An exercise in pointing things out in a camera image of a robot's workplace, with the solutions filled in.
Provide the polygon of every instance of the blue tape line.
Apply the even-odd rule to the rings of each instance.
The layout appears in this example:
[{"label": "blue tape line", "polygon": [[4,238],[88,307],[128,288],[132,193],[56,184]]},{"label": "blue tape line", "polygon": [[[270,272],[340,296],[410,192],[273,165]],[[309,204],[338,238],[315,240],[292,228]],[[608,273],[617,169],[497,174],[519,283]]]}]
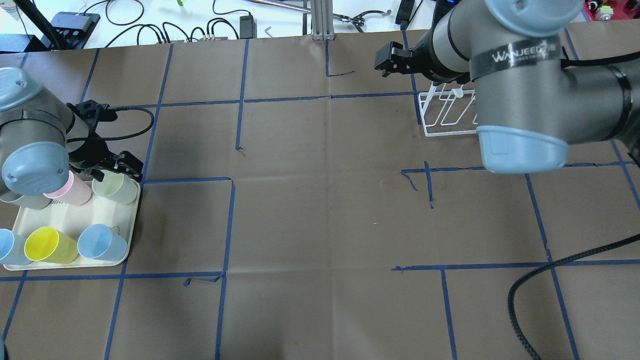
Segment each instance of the blue tape line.
[{"label": "blue tape line", "polygon": [[381,96],[403,96],[403,95],[413,95],[412,91],[404,91],[404,92],[379,92],[373,94],[344,94],[344,95],[331,95],[332,99],[351,99],[354,97],[381,97]]},{"label": "blue tape line", "polygon": [[[540,215],[540,209],[538,208],[538,201],[536,200],[536,194],[533,192],[533,185],[531,184],[531,177],[528,174],[524,174],[524,177],[527,180],[527,187],[529,189],[529,197],[531,198],[531,205],[533,205],[533,211],[536,214],[536,221],[538,222],[538,229],[540,230],[540,237],[542,238],[542,244],[545,246],[545,251],[548,249],[547,247],[547,233],[545,232],[545,227],[542,224],[542,216]],[[547,253],[547,261],[553,261],[551,259],[550,253]]]},{"label": "blue tape line", "polygon": [[89,76],[86,78],[86,83],[84,84],[84,90],[82,91],[82,96],[80,96],[80,102],[84,101],[86,97],[86,92],[89,91],[89,83],[91,82],[91,78],[93,77],[93,71],[95,70],[95,64],[98,63],[98,55],[100,55],[100,49],[95,50],[95,56],[93,57],[93,63],[91,64],[91,70],[89,70]]},{"label": "blue tape line", "polygon": [[15,315],[15,309],[18,307],[18,300],[20,300],[20,294],[22,293],[22,287],[24,286],[25,277],[27,277],[27,270],[22,272],[22,276],[20,277],[20,284],[18,285],[18,290],[15,291],[15,297],[13,298],[13,304],[11,305],[11,310],[9,311],[9,317],[7,318],[6,325],[4,326],[2,337],[5,340],[7,334],[9,333],[9,327],[11,326],[11,322],[13,321],[13,316]]},{"label": "blue tape line", "polygon": [[324,41],[324,72],[326,77],[343,76],[355,72],[355,70],[343,72],[342,74],[329,75],[329,40]]},{"label": "blue tape line", "polygon": [[271,99],[249,99],[244,102],[275,102],[275,101],[301,101],[301,100],[315,100],[325,97],[331,97],[331,95],[319,95],[319,96],[298,96],[298,97],[274,97]]},{"label": "blue tape line", "polygon": [[582,16],[584,16],[586,22],[591,22],[591,17],[587,15],[587,10],[585,10],[584,7],[582,8]]},{"label": "blue tape line", "polygon": [[220,304],[218,306],[218,328],[216,331],[216,360],[220,360],[220,345],[222,343],[222,319],[225,314],[225,297],[227,295],[227,276],[222,278],[220,290]]},{"label": "blue tape line", "polygon": [[[536,214],[536,221],[538,222],[538,228],[540,230],[540,237],[542,238],[542,243],[545,247],[545,253],[547,254],[547,261],[549,263],[553,262],[553,257],[551,256],[551,250],[548,247],[547,241],[547,233],[545,232],[545,226],[542,223],[542,216],[540,215],[540,209],[538,207],[538,201],[536,200],[536,193],[533,190],[533,184],[531,183],[531,177],[529,174],[525,174],[525,178],[527,180],[527,187],[529,189],[529,196],[531,198],[531,204],[533,205],[533,210]],[[569,322],[569,316],[566,312],[566,308],[564,306],[564,298],[562,296],[562,290],[560,289],[560,283],[558,282],[555,269],[551,269],[551,276],[554,282],[554,288],[556,289],[556,296],[558,298],[558,304],[560,306],[560,312],[562,313],[562,317],[564,320],[564,328],[566,329],[566,334],[569,339],[569,345],[571,345],[571,351],[573,352],[573,358],[575,360],[580,359],[580,355],[578,354],[578,348],[575,344],[575,339],[573,338],[573,331],[571,329],[571,323]]]},{"label": "blue tape line", "polygon": [[458,351],[456,350],[456,337],[453,333],[453,320],[451,318],[451,305],[449,303],[449,289],[447,288],[447,276],[444,269],[440,271],[442,280],[442,296],[444,298],[444,311],[447,315],[447,328],[449,330],[449,344],[451,345],[451,358],[458,360]]},{"label": "blue tape line", "polygon": [[246,64],[249,58],[249,39],[246,39],[244,43],[244,58],[242,65],[242,82],[240,83],[240,107],[238,109],[238,125],[236,129],[236,150],[241,150],[240,146],[240,132],[242,131],[242,112],[244,105],[244,88],[246,86]]},{"label": "blue tape line", "polygon": [[571,36],[569,35],[569,30],[564,28],[564,34],[566,35],[566,40],[569,42],[569,48],[573,54],[573,57],[578,60],[578,53],[575,52],[575,48],[573,47],[573,42],[571,41]]},{"label": "blue tape line", "polygon": [[171,184],[171,183],[202,183],[206,181],[229,181],[230,177],[219,176],[219,177],[189,177],[185,179],[158,179],[158,180],[147,180],[146,184]]},{"label": "blue tape line", "polygon": [[236,184],[231,182],[231,196],[229,197],[229,215],[227,219],[227,244],[225,245],[225,263],[223,266],[222,286],[220,290],[220,305],[218,306],[218,330],[216,332],[216,360],[220,360],[220,345],[222,342],[222,321],[225,314],[225,297],[227,294],[227,270],[229,269],[229,254],[231,250],[231,231],[234,223],[234,207],[236,205]]},{"label": "blue tape line", "polygon": [[229,270],[229,254],[231,251],[231,230],[234,224],[234,208],[236,206],[236,184],[231,181],[231,196],[229,197],[229,215],[227,218],[227,243],[225,245],[225,264],[223,271]]},{"label": "blue tape line", "polygon": [[20,69],[24,68],[24,64],[27,62],[27,57],[29,57],[29,53],[24,53],[22,61],[20,62]]},{"label": "blue tape line", "polygon": [[[433,271],[433,270],[482,270],[482,269],[510,269],[510,268],[539,268],[547,263],[487,263],[487,264],[449,264],[449,265],[412,265],[396,266],[391,271]],[[611,265],[640,265],[640,259],[619,260],[578,260],[561,266],[611,266]]]},{"label": "blue tape line", "polygon": [[459,171],[459,170],[484,171],[486,169],[484,167],[438,167],[438,168],[429,169],[430,172]]},{"label": "blue tape line", "polygon": [[240,100],[217,100],[217,101],[194,101],[194,102],[171,102],[169,104],[160,104],[162,108],[171,108],[174,106],[195,106],[195,105],[221,105],[221,104],[238,104]]},{"label": "blue tape line", "polygon": [[36,275],[27,276],[25,281],[55,281],[55,280],[106,280],[119,279],[117,274],[103,275]]},{"label": "blue tape line", "polygon": [[212,277],[224,276],[222,271],[203,271],[203,272],[163,272],[148,274],[125,274],[125,279],[170,279],[174,277]]},{"label": "blue tape line", "polygon": [[627,177],[627,182],[629,183],[629,188],[631,189],[631,192],[634,194],[636,205],[640,209],[640,197],[638,197],[638,192],[636,190],[636,186],[634,185],[633,180],[631,179],[631,174],[629,174],[629,169],[627,169],[625,162],[622,160],[622,154],[620,154],[620,150],[618,149],[616,142],[611,140],[611,145],[613,146],[613,150],[616,152],[616,156],[618,157],[618,164],[622,167],[622,171],[625,172],[625,176]]},{"label": "blue tape line", "polygon": [[402,170],[400,173],[401,173],[404,177],[406,177],[407,179],[409,179],[409,183],[411,184],[411,187],[412,187],[415,191],[418,191],[418,189],[416,189],[416,188],[415,188],[415,185],[413,184],[413,180],[411,180],[411,178],[410,178],[410,177],[409,177],[409,175],[407,174],[407,173],[409,173],[409,172],[407,172],[407,171],[405,171],[405,170]]},{"label": "blue tape line", "polygon": [[580,360],[580,354],[578,354],[578,347],[575,344],[575,339],[573,338],[573,330],[571,329],[571,323],[569,322],[569,315],[566,312],[566,307],[564,306],[564,297],[562,296],[562,290],[560,290],[560,282],[558,281],[558,276],[556,274],[556,269],[551,269],[551,278],[554,280],[554,287],[556,288],[556,295],[558,297],[558,304],[560,305],[560,313],[562,313],[562,319],[564,320],[564,328],[566,329],[566,334],[569,337],[569,345],[571,346],[571,352],[573,353],[574,360]]},{"label": "blue tape line", "polygon": [[120,280],[118,281],[118,291],[116,292],[116,300],[113,304],[113,314],[111,315],[111,325],[109,325],[109,336],[107,337],[107,346],[104,349],[104,360],[109,360],[111,353],[111,343],[113,342],[113,332],[116,329],[116,318],[118,317],[118,308],[120,307],[120,297],[122,296],[122,285],[124,284],[124,275],[127,271],[127,264],[129,260],[125,260],[122,263],[122,270],[120,271]]},{"label": "blue tape line", "polygon": [[147,147],[147,156],[145,157],[145,163],[143,165],[142,170],[142,180],[140,182],[140,186],[144,187],[145,180],[147,179],[147,172],[149,170],[149,159],[151,158],[151,148],[154,145],[154,138],[156,137],[156,129],[158,125],[158,118],[160,116],[160,105],[162,104],[162,98],[164,96],[164,87],[166,86],[166,78],[169,74],[169,65],[171,64],[171,55],[173,54],[173,44],[169,45],[169,53],[166,57],[166,65],[164,66],[164,75],[162,78],[162,85],[160,86],[160,94],[158,95],[158,102],[156,103],[156,121],[154,125],[151,127],[151,135],[149,135],[149,146]]},{"label": "blue tape line", "polygon": [[[404,42],[404,48],[409,48],[409,41],[406,39],[406,31],[402,30],[402,39]],[[422,125],[422,115],[420,114],[420,99],[417,93],[417,87],[415,85],[415,75],[409,74],[411,77],[411,89],[413,90],[413,105],[415,106],[415,117],[418,119],[418,125]]]},{"label": "blue tape line", "polygon": [[429,163],[424,162],[424,173],[427,175],[427,190],[429,192],[429,202],[433,202],[433,187],[431,185],[431,169],[429,168]]}]

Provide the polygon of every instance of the power adapter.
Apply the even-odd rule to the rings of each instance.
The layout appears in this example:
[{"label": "power adapter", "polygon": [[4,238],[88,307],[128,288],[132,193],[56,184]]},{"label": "power adapter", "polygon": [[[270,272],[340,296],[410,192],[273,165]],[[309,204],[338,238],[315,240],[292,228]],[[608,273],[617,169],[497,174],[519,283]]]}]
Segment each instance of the power adapter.
[{"label": "power adapter", "polygon": [[258,27],[253,15],[240,16],[240,38],[257,38]]}]

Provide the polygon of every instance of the black cable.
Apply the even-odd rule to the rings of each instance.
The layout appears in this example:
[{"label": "black cable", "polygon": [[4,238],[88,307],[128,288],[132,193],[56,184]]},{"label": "black cable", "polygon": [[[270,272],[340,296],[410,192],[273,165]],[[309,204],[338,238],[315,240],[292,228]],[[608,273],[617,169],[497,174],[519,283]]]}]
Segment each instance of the black cable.
[{"label": "black cable", "polygon": [[165,21],[165,22],[162,23],[162,29],[164,30],[164,35],[166,35],[167,41],[171,42],[171,40],[169,39],[169,33],[167,32],[165,25],[171,25],[174,28],[180,30],[180,32],[182,32],[182,34],[184,34],[184,37],[186,38],[185,41],[187,41],[187,42],[189,41],[189,35],[187,35],[187,33],[180,26],[178,26],[176,24],[173,24],[171,22]]},{"label": "black cable", "polygon": [[104,8],[104,15],[107,17],[107,21],[108,21],[108,22],[110,22],[110,23],[112,23],[112,24],[114,24],[114,25],[117,25],[117,26],[127,26],[127,25],[131,25],[131,24],[133,24],[134,22],[136,22],[136,21],[140,20],[140,19],[142,18],[142,15],[144,15],[144,14],[145,14],[145,5],[144,5],[140,0],[133,0],[133,1],[135,1],[136,3],[138,3],[138,4],[142,7],[142,11],[140,11],[140,15],[138,15],[138,17],[137,17],[135,20],[130,21],[130,22],[125,22],[125,23],[123,23],[123,24],[120,24],[120,23],[117,23],[117,22],[113,22],[113,21],[109,18],[109,5],[110,5],[111,3],[113,3],[113,1],[115,1],[115,0],[108,0],[108,1],[107,1],[107,6]]},{"label": "black cable", "polygon": [[576,261],[578,259],[586,258],[587,256],[591,256],[591,255],[599,254],[601,252],[617,249],[619,247],[628,245],[630,243],[634,243],[634,242],[636,242],[638,240],[640,240],[640,234],[633,235],[630,238],[626,238],[624,240],[616,241],[616,242],[610,243],[608,245],[603,245],[603,246],[597,247],[595,249],[583,251],[583,252],[581,252],[579,254],[571,255],[571,256],[568,256],[568,257],[566,257],[564,259],[556,260],[551,264],[548,264],[548,265],[545,265],[545,266],[541,266],[541,267],[539,267],[539,268],[537,268],[535,270],[530,271],[528,274],[526,274],[523,277],[519,278],[511,286],[511,289],[509,290],[509,295],[507,296],[507,310],[509,311],[509,319],[511,320],[511,326],[513,326],[513,330],[515,331],[516,336],[518,336],[518,339],[522,343],[522,346],[524,346],[524,349],[529,353],[529,355],[534,360],[540,360],[540,355],[538,355],[538,353],[533,349],[533,347],[531,346],[531,344],[529,343],[527,338],[522,333],[520,325],[518,325],[518,319],[516,318],[515,309],[513,307],[513,299],[515,298],[516,290],[522,284],[524,284],[525,281],[527,281],[527,280],[531,279],[532,277],[540,274],[541,272],[547,271],[549,269],[555,268],[555,267],[560,266],[560,265],[564,265],[564,264],[570,263],[572,261]]},{"label": "black cable", "polygon": [[213,35],[213,37],[215,37],[215,36],[216,36],[216,35],[214,34],[214,32],[213,32],[213,27],[214,27],[216,24],[219,24],[219,23],[221,23],[221,22],[222,22],[222,23],[224,23],[224,24],[227,24],[227,25],[229,25],[229,27],[231,27],[231,30],[233,30],[233,31],[234,31],[234,33],[236,34],[236,40],[239,40],[239,39],[240,39],[240,36],[238,36],[238,32],[236,31],[236,28],[234,28],[234,26],[233,26],[233,25],[231,25],[231,23],[230,23],[229,21],[225,20],[225,19],[216,20],[216,21],[214,21],[214,22],[213,22],[213,24],[211,25],[211,35]]},{"label": "black cable", "polygon": [[406,27],[408,28],[409,25],[411,25],[411,21],[413,21],[413,18],[415,17],[415,14],[418,13],[418,10],[420,10],[420,6],[422,6],[422,2],[424,0],[420,0],[420,3],[418,4],[418,7],[415,8],[415,11],[413,12],[413,15],[411,15],[411,18],[409,18],[409,23],[406,25]]},{"label": "black cable", "polygon": [[223,18],[223,17],[215,17],[215,18],[207,21],[207,27],[206,27],[207,35],[211,35],[211,31],[209,31],[209,29],[211,28],[211,23],[216,21],[216,20],[225,20],[225,18]]},{"label": "black cable", "polygon": [[112,136],[110,138],[73,138],[73,139],[69,139],[67,140],[67,143],[70,142],[79,142],[79,141],[87,141],[87,140],[102,140],[102,141],[117,141],[117,140],[126,140],[126,139],[130,139],[130,138],[134,138],[136,136],[140,136],[144,133],[146,133],[147,131],[149,131],[153,126],[154,126],[154,114],[149,111],[148,109],[145,108],[141,108],[139,106],[118,106],[116,108],[111,108],[111,110],[113,111],[129,111],[129,110],[138,110],[138,111],[144,111],[145,113],[149,114],[149,116],[151,117],[151,121],[149,122],[149,125],[142,131],[138,131],[137,133],[134,134],[129,134],[129,135],[124,135],[124,136]]},{"label": "black cable", "polygon": [[84,11],[82,12],[83,15],[86,15],[86,12],[89,11],[90,8],[95,8],[96,6],[100,5],[100,4],[104,4],[104,3],[108,3],[111,0],[103,0],[103,1],[99,1],[91,6],[89,6],[88,8],[84,9]]},{"label": "black cable", "polygon": [[20,22],[22,23],[22,28],[24,29],[24,34],[27,35],[27,37],[29,37],[29,32],[27,31],[27,27],[24,25],[24,20],[22,20],[22,16],[20,15],[20,9],[16,6],[15,11],[18,12],[18,18],[20,19]]},{"label": "black cable", "polygon": [[249,16],[251,16],[251,12],[249,10],[245,10],[245,9],[238,9],[238,10],[233,10],[231,12],[225,12],[225,13],[216,13],[216,0],[213,0],[213,4],[211,5],[211,10],[216,15],[228,15],[230,13],[246,12]]},{"label": "black cable", "polygon": [[200,30],[202,32],[202,37],[204,37],[206,34],[204,33],[204,29],[202,29],[200,26],[196,26],[195,28],[193,28],[193,30],[191,30],[191,41],[193,41],[194,39],[197,41],[198,39],[193,37],[193,33],[196,32],[196,30]]},{"label": "black cable", "polygon": [[563,68],[569,66],[598,66],[598,65],[611,65],[615,63],[621,63],[624,61],[631,61],[640,59],[640,51],[636,51],[635,53],[630,53],[626,55],[613,56],[611,58],[602,58],[602,59],[594,59],[594,60],[569,60],[569,59],[561,59],[560,64]]},{"label": "black cable", "polygon": [[153,24],[135,24],[135,25],[129,26],[128,28],[126,28],[126,29],[122,30],[122,32],[121,32],[121,33],[117,34],[115,38],[112,38],[112,39],[111,39],[111,41],[109,41],[109,42],[108,42],[104,47],[109,47],[109,45],[113,44],[113,42],[114,42],[117,38],[121,37],[121,36],[122,36],[122,34],[126,33],[127,31],[129,31],[129,30],[131,30],[131,29],[137,28],[137,27],[139,27],[139,26],[143,26],[143,27],[148,26],[148,27],[151,27],[151,26],[153,26]]},{"label": "black cable", "polygon": [[158,39],[158,44],[162,44],[162,40],[160,39],[160,35],[156,31],[156,29],[154,29],[150,24],[145,24],[140,26],[140,29],[138,30],[138,35],[136,36],[136,45],[140,45],[140,33],[142,33],[142,30],[145,28],[151,29],[154,32],[154,34],[156,34],[156,38]]}]

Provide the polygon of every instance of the blue painter's tape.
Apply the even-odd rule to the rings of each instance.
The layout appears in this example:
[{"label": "blue painter's tape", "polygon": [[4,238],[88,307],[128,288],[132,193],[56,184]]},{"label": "blue painter's tape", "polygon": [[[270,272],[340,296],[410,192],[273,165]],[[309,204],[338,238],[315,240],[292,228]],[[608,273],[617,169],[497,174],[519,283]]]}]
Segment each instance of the blue painter's tape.
[{"label": "blue painter's tape", "polygon": [[160,104],[162,108],[171,108],[174,106],[196,106],[196,105],[222,105],[222,104],[238,104],[240,100],[218,100],[218,101],[195,101],[195,102],[172,102],[170,104]]},{"label": "blue painter's tape", "polygon": [[324,71],[326,77],[331,78],[333,76],[343,76],[355,72],[355,70],[343,72],[342,74],[329,75],[329,40],[324,41]]},{"label": "blue painter's tape", "polygon": [[109,325],[109,335],[107,336],[107,345],[104,349],[104,360],[109,360],[111,353],[111,343],[113,342],[113,332],[116,329],[116,318],[118,317],[118,308],[120,307],[120,297],[122,297],[122,285],[124,285],[124,275],[127,271],[127,264],[129,260],[125,260],[122,263],[122,270],[120,271],[120,281],[118,281],[118,291],[116,292],[116,300],[113,304],[113,313],[111,314],[111,325]]},{"label": "blue painter's tape", "polygon": [[449,330],[449,344],[451,345],[451,358],[458,360],[458,351],[456,350],[456,337],[453,333],[453,319],[451,318],[451,305],[449,303],[449,289],[447,288],[447,276],[445,271],[440,271],[440,279],[442,280],[442,295],[444,298],[444,311],[447,315],[447,328]]},{"label": "blue painter's tape", "polygon": [[238,109],[238,124],[236,128],[236,150],[241,150],[240,132],[242,131],[242,112],[244,108],[244,88],[246,86],[246,64],[249,58],[249,39],[244,43],[244,58],[242,65],[242,80],[240,83],[240,107]]},{"label": "blue painter's tape", "polygon": [[20,284],[18,285],[18,290],[15,291],[13,304],[11,305],[11,310],[9,310],[9,317],[7,318],[6,324],[4,325],[4,332],[2,334],[2,337],[5,340],[6,340],[7,334],[9,333],[9,327],[11,327],[13,316],[15,315],[15,309],[18,307],[18,301],[20,300],[20,294],[22,294],[22,287],[24,286],[24,279],[26,277],[27,277],[27,270],[22,272],[22,276],[20,277]]},{"label": "blue painter's tape", "polygon": [[208,181],[231,181],[230,177],[189,177],[185,179],[158,179],[147,180],[147,184],[172,184],[172,183],[203,183]]},{"label": "blue painter's tape", "polygon": [[227,277],[222,278],[222,287],[220,290],[220,304],[218,306],[218,327],[216,331],[216,355],[215,359],[220,360],[220,346],[222,343],[222,320],[225,314],[225,298],[227,296]]},{"label": "blue painter's tape", "polygon": [[624,160],[622,159],[622,154],[616,145],[616,142],[611,140],[611,145],[613,146],[613,150],[616,152],[616,156],[618,157],[618,164],[622,167],[622,171],[625,173],[625,177],[627,178],[627,182],[629,183],[629,188],[631,189],[631,193],[636,200],[636,205],[640,209],[640,197],[638,196],[638,192],[636,190],[636,186],[634,185],[633,180],[631,179],[631,174],[629,174],[629,169],[625,165]]},{"label": "blue painter's tape", "polygon": [[125,279],[169,279],[172,277],[213,277],[223,276],[222,271],[203,271],[203,272],[163,272],[149,274],[125,274]]},{"label": "blue painter's tape", "polygon": [[24,64],[27,62],[27,58],[29,57],[29,53],[24,53],[22,57],[22,61],[20,62],[20,69],[24,68]]},{"label": "blue painter's tape", "polygon": [[[406,31],[402,30],[402,39],[404,42],[404,48],[408,49],[409,48],[409,41],[406,39]],[[413,105],[415,106],[415,117],[418,120],[418,125],[422,125],[422,115],[420,114],[420,99],[419,99],[419,93],[417,91],[417,86],[415,85],[415,75],[414,74],[409,74],[410,78],[411,78],[411,89],[413,90],[414,94],[413,94]]]},{"label": "blue painter's tape", "polygon": [[169,45],[169,53],[166,57],[166,65],[164,66],[164,75],[162,78],[162,85],[160,86],[160,94],[158,95],[158,102],[156,103],[156,113],[155,118],[156,121],[154,125],[151,127],[151,135],[149,136],[149,146],[147,147],[147,156],[145,158],[145,163],[142,170],[142,181],[140,182],[140,186],[144,188],[145,180],[147,179],[147,172],[149,169],[149,159],[151,158],[151,149],[154,145],[154,139],[156,138],[156,129],[158,125],[158,118],[160,117],[160,105],[162,104],[162,99],[164,96],[164,87],[166,86],[166,78],[169,74],[169,65],[171,65],[171,56],[173,54],[173,44]]},{"label": "blue painter's tape", "polygon": [[406,177],[407,179],[409,179],[409,183],[411,184],[411,187],[412,187],[415,191],[418,191],[418,189],[416,189],[416,188],[415,188],[415,185],[413,184],[413,180],[411,180],[411,178],[409,177],[408,172],[406,172],[405,170],[402,170],[402,171],[401,171],[401,173],[402,173],[402,175],[403,175],[404,177]]},{"label": "blue painter's tape", "polygon": [[330,98],[331,95],[319,95],[319,96],[297,96],[297,97],[274,97],[271,99],[248,99],[244,102],[277,102],[277,101],[303,101],[303,100],[315,100]]},{"label": "blue painter's tape", "polygon": [[569,42],[569,48],[571,49],[573,58],[578,60],[578,53],[575,52],[575,48],[573,47],[573,42],[571,41],[571,36],[569,35],[569,30],[567,30],[567,28],[564,28],[564,34],[566,35],[566,40]]},{"label": "blue painter's tape", "polygon": [[86,78],[86,83],[84,84],[84,90],[82,91],[82,96],[80,96],[80,102],[84,101],[86,97],[86,92],[89,91],[89,83],[91,83],[91,78],[93,77],[93,71],[95,70],[95,64],[98,63],[98,56],[100,55],[100,49],[95,50],[95,56],[93,57],[93,63],[91,64],[91,70],[89,70],[89,76]]},{"label": "blue painter's tape", "polygon": [[379,92],[373,94],[344,94],[344,95],[331,95],[332,99],[352,99],[354,97],[382,97],[382,96],[404,96],[413,95],[412,91],[404,92]]},{"label": "blue painter's tape", "polygon": [[560,290],[560,282],[556,274],[555,268],[551,270],[551,278],[554,280],[554,287],[556,288],[556,295],[558,297],[558,304],[560,305],[560,313],[564,321],[564,328],[566,334],[569,337],[569,346],[571,346],[571,352],[573,353],[574,360],[580,360],[580,354],[578,353],[578,347],[575,344],[575,338],[573,337],[573,330],[571,329],[571,323],[569,322],[569,315],[566,312],[566,306],[564,305],[564,297],[562,296],[562,290]]},{"label": "blue painter's tape", "polygon": [[433,188],[431,186],[431,169],[429,168],[429,163],[424,162],[424,173],[427,175],[427,189],[429,191],[429,202],[433,202]]}]

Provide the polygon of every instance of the plastic cup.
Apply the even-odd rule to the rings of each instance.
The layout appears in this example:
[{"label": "plastic cup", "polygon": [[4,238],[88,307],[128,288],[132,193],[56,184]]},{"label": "plastic cup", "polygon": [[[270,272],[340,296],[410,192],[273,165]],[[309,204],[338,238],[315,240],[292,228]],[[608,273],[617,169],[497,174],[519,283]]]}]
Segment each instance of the plastic cup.
[{"label": "plastic cup", "polygon": [[91,199],[91,188],[82,181],[77,175],[69,170],[69,180],[67,183],[52,193],[44,194],[46,197],[71,205],[83,205]]},{"label": "plastic cup", "polygon": [[24,255],[24,236],[14,234],[9,229],[0,229],[0,264],[27,265],[31,263]]},{"label": "plastic cup", "polygon": [[121,204],[128,204],[136,200],[138,187],[133,180],[124,174],[116,174],[110,171],[103,173],[104,179],[102,181],[94,179],[91,182],[91,188],[93,188],[93,192],[96,195]]},{"label": "plastic cup", "polygon": [[0,197],[0,200],[7,204],[22,206],[23,208],[41,210],[46,208],[51,199],[44,195],[30,196],[20,195],[19,193],[9,192]]},{"label": "plastic cup", "polygon": [[55,228],[45,226],[29,235],[24,254],[32,261],[69,264],[78,256],[77,243]]},{"label": "plastic cup", "polygon": [[127,254],[127,240],[107,225],[91,225],[78,238],[78,253],[87,259],[118,261]]}]

